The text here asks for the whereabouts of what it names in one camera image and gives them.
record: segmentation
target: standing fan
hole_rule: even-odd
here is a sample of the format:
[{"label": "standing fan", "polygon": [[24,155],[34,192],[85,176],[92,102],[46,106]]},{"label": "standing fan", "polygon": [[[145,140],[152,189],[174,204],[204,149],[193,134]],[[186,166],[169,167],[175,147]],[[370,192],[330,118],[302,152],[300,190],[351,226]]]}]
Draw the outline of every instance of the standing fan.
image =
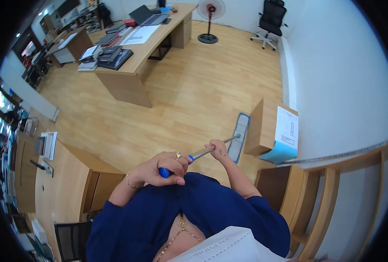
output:
[{"label": "standing fan", "polygon": [[226,11],[226,6],[222,0],[201,0],[198,3],[197,12],[204,18],[209,20],[209,31],[207,34],[201,34],[198,36],[198,40],[206,44],[214,44],[219,40],[217,36],[210,34],[210,25],[212,19],[221,17]]}]

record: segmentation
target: pendant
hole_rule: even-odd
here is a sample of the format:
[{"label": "pendant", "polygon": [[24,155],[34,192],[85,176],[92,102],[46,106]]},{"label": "pendant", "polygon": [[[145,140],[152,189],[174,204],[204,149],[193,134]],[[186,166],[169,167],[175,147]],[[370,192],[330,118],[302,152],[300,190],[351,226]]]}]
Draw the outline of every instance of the pendant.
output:
[{"label": "pendant", "polygon": [[186,224],[187,223],[184,220],[178,221],[178,226],[180,226],[181,228],[185,227]]}]

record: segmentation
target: silver laptop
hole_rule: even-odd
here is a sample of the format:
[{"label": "silver laptop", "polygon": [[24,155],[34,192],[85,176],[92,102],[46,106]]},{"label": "silver laptop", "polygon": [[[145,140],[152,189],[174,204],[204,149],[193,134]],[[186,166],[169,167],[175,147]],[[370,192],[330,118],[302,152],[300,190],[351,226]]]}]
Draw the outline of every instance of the silver laptop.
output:
[{"label": "silver laptop", "polygon": [[145,5],[142,5],[129,13],[129,16],[133,18],[139,26],[160,25],[169,17],[168,14],[153,14]]}]

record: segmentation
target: mop handle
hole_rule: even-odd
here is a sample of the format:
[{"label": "mop handle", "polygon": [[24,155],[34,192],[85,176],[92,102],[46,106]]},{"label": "mop handle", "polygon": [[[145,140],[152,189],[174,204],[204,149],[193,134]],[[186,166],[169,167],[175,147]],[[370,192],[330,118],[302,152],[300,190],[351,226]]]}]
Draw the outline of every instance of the mop handle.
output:
[{"label": "mop handle", "polygon": [[[229,141],[231,141],[231,140],[233,140],[233,139],[235,139],[235,138],[239,138],[239,137],[240,137],[239,134],[234,135],[234,136],[232,136],[231,138],[228,138],[228,139],[223,140],[223,143],[227,143],[227,142],[229,142]],[[194,160],[196,160],[196,159],[202,157],[203,155],[206,155],[206,154],[212,152],[214,149],[216,149],[216,146],[215,146],[215,145],[212,145],[212,146],[207,147],[207,148],[205,148],[205,149],[202,149],[202,150],[200,150],[200,151],[198,151],[198,152],[195,152],[195,153],[192,154],[192,155],[188,155],[188,157],[191,158],[191,159],[194,161]],[[167,178],[167,177],[169,177],[170,175],[172,175],[173,172],[170,171],[169,169],[166,169],[166,168],[161,167],[161,168],[159,168],[159,174],[160,174],[162,177]]]}]

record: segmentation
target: hand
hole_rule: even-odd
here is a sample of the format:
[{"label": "hand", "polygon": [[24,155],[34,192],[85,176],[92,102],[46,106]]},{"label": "hand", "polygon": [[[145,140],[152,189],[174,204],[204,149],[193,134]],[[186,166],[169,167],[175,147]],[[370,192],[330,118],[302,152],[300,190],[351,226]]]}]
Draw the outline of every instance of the hand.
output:
[{"label": "hand", "polygon": [[211,147],[214,145],[216,148],[210,152],[210,154],[217,159],[218,161],[223,160],[224,158],[228,157],[228,150],[226,149],[226,145],[222,140],[215,139],[215,140],[210,140],[210,143],[205,144],[204,146],[206,148]]},{"label": "hand", "polygon": [[[187,173],[188,163],[192,160],[187,155],[176,160],[176,152],[162,152],[152,159],[137,165],[128,174],[128,181],[134,186],[147,182],[154,186],[166,186],[172,184],[185,185],[184,175]],[[167,168],[174,172],[167,178],[160,176],[159,168]]]}]

